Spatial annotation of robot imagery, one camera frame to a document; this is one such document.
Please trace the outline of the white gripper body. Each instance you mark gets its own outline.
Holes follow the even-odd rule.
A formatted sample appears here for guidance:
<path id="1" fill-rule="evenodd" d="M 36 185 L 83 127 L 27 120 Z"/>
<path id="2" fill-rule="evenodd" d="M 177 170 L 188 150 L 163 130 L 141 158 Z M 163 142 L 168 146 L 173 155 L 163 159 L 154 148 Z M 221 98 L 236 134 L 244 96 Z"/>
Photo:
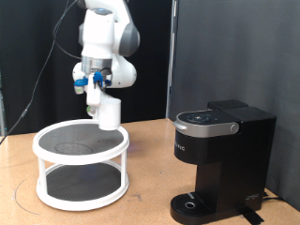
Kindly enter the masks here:
<path id="1" fill-rule="evenodd" d="M 103 76 L 100 72 L 95 72 L 88 77 L 86 103 L 90 106 L 100 104 L 102 92 Z"/>

